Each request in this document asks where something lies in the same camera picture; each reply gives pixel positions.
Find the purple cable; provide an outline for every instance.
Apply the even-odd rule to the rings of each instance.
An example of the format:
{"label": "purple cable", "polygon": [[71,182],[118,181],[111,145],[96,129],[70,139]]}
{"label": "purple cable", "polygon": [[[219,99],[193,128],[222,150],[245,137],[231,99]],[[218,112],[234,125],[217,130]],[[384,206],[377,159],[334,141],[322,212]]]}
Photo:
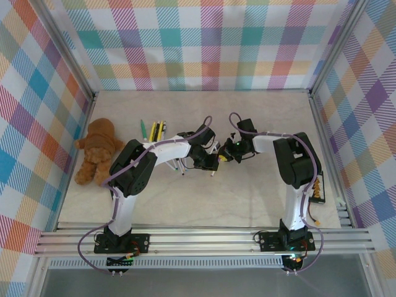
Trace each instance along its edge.
{"label": "purple cable", "polygon": [[319,234],[320,234],[320,236],[321,236],[321,247],[319,248],[319,252],[318,252],[317,255],[315,256],[314,260],[313,260],[307,267],[304,267],[303,269],[300,269],[300,270],[298,271],[298,272],[304,272],[305,270],[307,270],[308,268],[310,268],[312,265],[314,265],[314,263],[316,262],[316,260],[317,260],[317,259],[319,258],[319,256],[322,254],[323,245],[324,245],[324,236],[323,236],[323,232],[322,232],[319,228],[317,228],[317,227],[315,227],[315,226],[311,226],[310,224],[308,224],[308,222],[304,219],[304,203],[305,203],[305,200],[306,200],[306,196],[307,196],[308,190],[310,190],[310,189],[312,188],[312,186],[313,186],[313,184],[314,184],[314,182],[315,182],[315,180],[316,180],[316,178],[317,178],[317,165],[316,165],[316,162],[315,162],[314,155],[312,154],[312,152],[311,152],[311,150],[309,149],[309,147],[305,144],[305,142],[303,142],[299,137],[296,137],[296,136],[291,135],[291,134],[285,134],[285,133],[283,133],[283,134],[281,134],[281,133],[270,133],[270,132],[256,133],[256,132],[243,131],[242,129],[238,128],[237,125],[235,125],[235,124],[232,122],[232,120],[231,120],[232,115],[236,115],[236,116],[239,118],[239,121],[242,121],[242,118],[241,118],[241,116],[240,116],[238,113],[235,113],[235,112],[230,113],[230,115],[229,115],[229,117],[228,117],[228,120],[230,121],[231,125],[232,125],[236,130],[238,130],[239,132],[244,133],[244,134],[252,134],[252,135],[266,135],[266,136],[276,136],[276,137],[291,137],[291,138],[295,139],[296,141],[298,141],[298,142],[304,147],[305,151],[308,153],[308,155],[309,155],[309,157],[310,157],[310,159],[311,159],[311,161],[312,161],[312,165],[313,165],[313,167],[314,167],[314,176],[313,176],[311,182],[304,188],[303,198],[301,199],[301,205],[300,205],[300,208],[299,208],[299,215],[300,215],[301,220],[303,221],[304,225],[306,225],[308,228],[315,229],[315,230],[317,230],[317,231],[319,232]]}
{"label": "purple cable", "polygon": [[168,140],[163,140],[163,141],[157,142],[156,144],[153,144],[153,145],[151,145],[150,147],[148,147],[148,148],[147,148],[138,158],[136,158],[136,160],[134,160],[131,164],[129,164],[129,165],[126,166],[125,168],[121,169],[121,170],[118,171],[117,173],[113,174],[113,175],[110,176],[109,178],[105,179],[105,181],[101,184],[101,186],[102,186],[102,187],[105,187],[105,188],[107,188],[107,189],[109,189],[109,190],[111,190],[111,191],[114,193],[114,197],[113,197],[113,198],[116,199],[115,202],[114,202],[113,215],[111,216],[111,220],[110,220],[109,222],[105,223],[105,224],[102,225],[102,226],[96,227],[96,228],[94,228],[94,229],[92,229],[92,230],[86,232],[86,234],[84,234],[83,237],[81,237],[81,239],[80,239],[80,241],[79,241],[79,243],[78,243],[78,245],[77,245],[77,252],[79,253],[81,259],[82,259],[85,263],[87,263],[87,264],[88,264],[89,266],[91,266],[93,269],[95,269],[95,270],[97,270],[97,271],[99,271],[99,272],[101,272],[101,273],[113,275],[113,273],[111,273],[110,271],[107,271],[107,270],[104,270],[104,269],[100,269],[100,268],[96,267],[95,265],[93,265],[91,262],[88,261],[87,258],[84,257],[84,255],[83,255],[82,252],[81,252],[81,243],[82,243],[82,241],[83,241],[89,234],[91,234],[91,233],[93,233],[93,232],[95,232],[95,231],[97,231],[97,230],[100,230],[100,229],[103,229],[103,228],[107,227],[108,225],[110,225],[111,223],[113,223],[114,220],[116,219],[117,210],[118,210],[118,202],[119,202],[118,199],[119,199],[119,196],[118,196],[118,194],[117,194],[117,191],[116,191],[113,187],[109,186],[108,183],[109,183],[111,180],[113,180],[114,178],[116,178],[117,176],[123,174],[125,171],[129,170],[130,168],[132,168],[137,162],[139,162],[139,161],[145,156],[146,153],[148,153],[149,151],[151,151],[151,150],[154,149],[155,147],[158,147],[159,145],[163,145],[163,144],[172,144],[172,143],[177,143],[177,142],[189,141],[189,140],[191,140],[191,139],[197,137],[198,135],[202,134],[202,133],[205,132],[205,131],[209,128],[209,126],[211,125],[213,117],[212,117],[212,116],[207,116],[207,117],[204,119],[204,124],[206,123],[206,121],[207,121],[208,119],[209,119],[208,125],[206,125],[206,126],[205,126],[201,131],[199,131],[198,133],[195,133],[195,134],[193,134],[192,136],[189,136],[189,137],[183,138],[183,139],[176,139],[176,140],[168,139]]}

